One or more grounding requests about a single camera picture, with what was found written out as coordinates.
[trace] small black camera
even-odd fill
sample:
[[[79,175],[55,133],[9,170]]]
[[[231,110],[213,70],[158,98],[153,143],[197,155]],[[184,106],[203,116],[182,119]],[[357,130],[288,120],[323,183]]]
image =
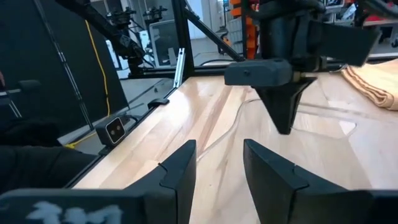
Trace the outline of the small black camera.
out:
[[[106,118],[95,128],[99,140],[105,146],[117,146],[126,135],[123,123],[120,117]]]

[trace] wooden table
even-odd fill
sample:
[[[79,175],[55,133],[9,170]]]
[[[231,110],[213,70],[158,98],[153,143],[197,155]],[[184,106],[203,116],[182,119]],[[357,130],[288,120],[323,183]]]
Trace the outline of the wooden table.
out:
[[[251,138],[347,189],[398,189],[398,114],[377,108],[340,75],[305,90],[294,130],[281,136],[255,91],[223,77],[189,78],[76,184],[123,189],[189,139],[197,140],[191,223],[257,223],[243,169]]]

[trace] black panel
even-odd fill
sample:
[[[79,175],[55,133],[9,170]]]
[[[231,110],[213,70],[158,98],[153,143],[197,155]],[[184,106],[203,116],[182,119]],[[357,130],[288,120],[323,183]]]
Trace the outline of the black panel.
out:
[[[107,115],[104,80],[85,21],[55,1],[41,1],[47,19],[69,64],[86,104],[91,121]],[[104,37],[90,26],[99,59],[106,75],[111,113],[127,106],[118,74]]]
[[[103,75],[84,20],[53,1],[41,3],[86,103],[90,120],[105,117]],[[94,28],[91,31],[105,70],[113,113],[126,107],[127,101],[104,37]],[[0,0],[0,70],[9,88],[16,86],[19,80],[36,79],[42,83],[36,95],[14,96],[23,116],[55,118],[62,134],[86,125],[67,73],[33,0]]]
[[[0,70],[7,86],[42,83],[38,94],[15,96],[15,103],[23,116],[55,118],[66,133],[86,123],[57,55],[33,1],[0,1]]]

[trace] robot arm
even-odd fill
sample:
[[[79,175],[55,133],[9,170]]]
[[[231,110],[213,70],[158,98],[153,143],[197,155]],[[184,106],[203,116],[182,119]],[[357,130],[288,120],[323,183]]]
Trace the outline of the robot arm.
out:
[[[130,37],[124,35],[117,27],[110,24],[91,5],[90,0],[55,0],[58,4],[89,22],[104,35],[113,46],[115,52],[127,59],[132,74],[140,72],[138,65],[142,64],[144,50]]]
[[[367,14],[398,18],[382,0],[357,2]],[[362,66],[380,35],[362,29],[364,19],[359,27],[323,23],[325,7],[318,0],[259,0],[258,12],[242,0],[242,9],[259,21],[262,60],[229,65],[225,83],[252,86],[281,134],[290,134],[301,94],[316,80],[305,73],[324,69],[327,57]]]

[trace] beige towel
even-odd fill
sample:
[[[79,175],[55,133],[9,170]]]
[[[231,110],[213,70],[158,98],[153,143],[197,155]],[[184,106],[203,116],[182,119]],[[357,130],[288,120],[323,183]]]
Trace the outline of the beige towel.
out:
[[[342,74],[377,106],[398,110],[398,59],[360,68],[349,66]]]

